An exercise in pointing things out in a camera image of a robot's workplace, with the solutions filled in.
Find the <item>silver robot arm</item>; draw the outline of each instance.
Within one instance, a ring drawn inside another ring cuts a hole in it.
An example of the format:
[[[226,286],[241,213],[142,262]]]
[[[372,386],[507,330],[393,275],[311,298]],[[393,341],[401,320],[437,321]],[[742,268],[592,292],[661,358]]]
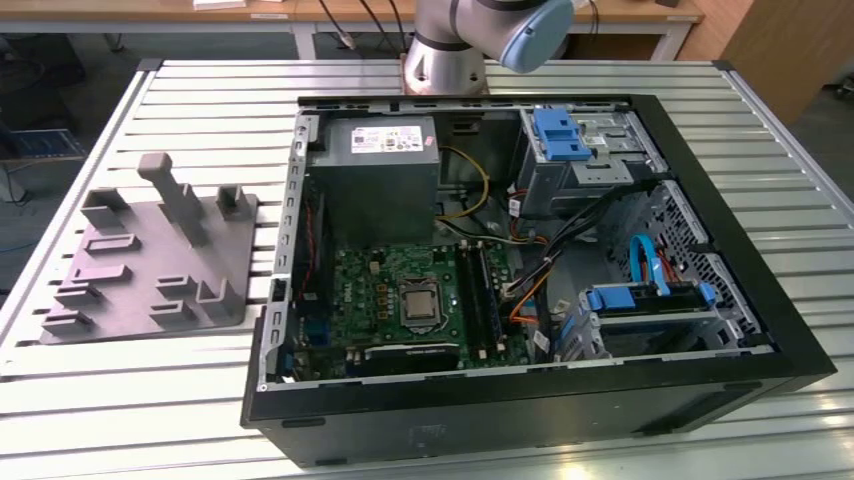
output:
[[[485,85],[485,54],[517,73],[545,63],[572,23],[571,0],[420,0],[404,77],[417,95]]]

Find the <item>label on case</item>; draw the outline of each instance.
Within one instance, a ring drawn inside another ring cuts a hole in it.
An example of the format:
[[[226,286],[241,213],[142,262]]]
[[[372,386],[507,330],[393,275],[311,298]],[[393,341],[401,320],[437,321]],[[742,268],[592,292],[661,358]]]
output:
[[[548,353],[549,342],[548,342],[548,339],[545,338],[545,335],[543,335],[539,330],[533,334],[533,344],[539,347],[539,349],[543,352]]]
[[[519,218],[520,209],[521,209],[521,202],[515,198],[509,199],[509,202],[507,202],[507,211],[509,212],[509,216],[513,218]]]
[[[351,136],[351,153],[423,152],[421,127],[356,128]]]
[[[600,135],[588,135],[584,137],[585,145],[607,145],[608,142],[604,141],[604,137]]]

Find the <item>wooden desk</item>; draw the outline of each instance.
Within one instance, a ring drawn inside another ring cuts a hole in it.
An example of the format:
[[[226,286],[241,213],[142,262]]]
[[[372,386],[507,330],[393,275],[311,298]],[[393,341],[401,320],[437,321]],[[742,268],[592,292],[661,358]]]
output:
[[[204,11],[192,0],[0,0],[0,32],[289,31],[295,8],[293,0]]]
[[[293,15],[297,21],[327,21],[317,0],[292,1],[296,2]],[[411,22],[415,17],[415,2],[416,0],[395,0],[400,18],[405,22]],[[339,22],[369,20],[359,0],[325,0],[325,3],[335,20]],[[395,20],[388,0],[367,0],[367,4],[380,21],[392,22]],[[596,0],[596,5],[600,23],[661,23],[667,21],[697,23],[703,18],[703,12],[691,3],[691,0],[681,0],[676,8],[661,7],[652,0]],[[592,22],[589,6],[575,12],[575,21],[587,24]]]
[[[296,8],[293,33],[297,40],[300,59],[313,59],[311,35],[333,32],[335,27],[323,12],[317,0],[293,0]],[[348,32],[376,32],[359,0],[325,0],[335,20]],[[404,29],[412,31],[416,0],[395,0]],[[388,0],[367,0],[385,31],[397,31],[395,16]],[[599,33],[652,34],[660,39],[651,60],[668,61],[676,58],[681,43],[693,23],[703,19],[703,12],[691,0],[681,0],[676,8],[657,5],[652,0],[596,0],[599,7]],[[568,33],[588,33],[593,21],[592,8],[584,7],[575,13],[575,21]]]
[[[395,0],[412,31],[415,0]],[[357,0],[327,0],[341,27],[376,32]],[[387,0],[368,0],[383,28],[396,31]],[[691,0],[667,8],[652,0],[596,0],[599,33],[653,34],[660,41],[652,60],[675,59],[691,25],[703,18]],[[591,30],[592,9],[576,12],[568,33]],[[316,58],[312,35],[335,31],[317,0],[282,3],[250,1],[245,8],[196,12],[190,0],[0,0],[0,32],[5,33],[165,33],[286,32],[296,38],[301,60]]]

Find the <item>metal slotted table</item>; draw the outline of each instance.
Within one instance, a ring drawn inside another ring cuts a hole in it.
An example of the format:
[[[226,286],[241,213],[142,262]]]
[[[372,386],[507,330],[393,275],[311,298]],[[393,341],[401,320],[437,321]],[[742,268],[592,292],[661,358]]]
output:
[[[707,63],[561,62],[519,76],[488,66],[489,91],[657,95],[839,373],[699,430],[644,440],[356,465],[376,477],[755,478],[854,470],[854,209],[732,72]],[[38,324],[85,225],[85,191],[154,192],[140,152],[209,195],[238,183],[262,202],[249,297],[268,290],[296,98],[400,91],[393,61],[173,61],[136,73],[0,312],[4,479],[229,479],[300,473],[237,424],[250,327],[228,335],[40,346]]]

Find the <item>power supply label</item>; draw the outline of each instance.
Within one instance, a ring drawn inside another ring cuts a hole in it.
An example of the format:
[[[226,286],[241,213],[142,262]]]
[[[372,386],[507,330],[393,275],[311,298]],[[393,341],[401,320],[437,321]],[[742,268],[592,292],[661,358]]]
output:
[[[351,153],[423,152],[421,127],[356,128],[351,145]]]

